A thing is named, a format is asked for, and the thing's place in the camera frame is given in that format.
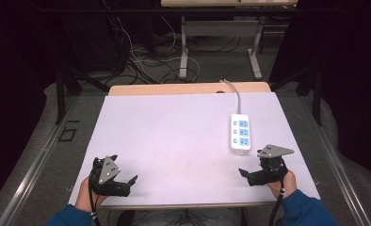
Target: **desk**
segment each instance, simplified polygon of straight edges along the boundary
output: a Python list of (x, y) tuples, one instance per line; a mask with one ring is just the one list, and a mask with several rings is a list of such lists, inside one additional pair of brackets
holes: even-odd
[(274, 202), (266, 186), (250, 187), (238, 169), (261, 170), (256, 151), (271, 143), (284, 156), (298, 187), (319, 199), (275, 93), (266, 83), (234, 83), (250, 116), (251, 151), (230, 151), (230, 115), (237, 97), (229, 85), (118, 86), (105, 97), (69, 203), (74, 203), (92, 160), (117, 154), (115, 181), (138, 175), (129, 197), (110, 197), (102, 208), (251, 206)]
[[(292, 6), (298, 0), (162, 0), (163, 7), (194, 8), (194, 7), (274, 7)], [(264, 17), (258, 21), (186, 21), (182, 17), (182, 58), (180, 62), (181, 79), (186, 78), (188, 49), (187, 36), (242, 36), (253, 37), (252, 48), (248, 49), (250, 65), (256, 80), (262, 79), (262, 74), (256, 58), (259, 40), (262, 36)]]

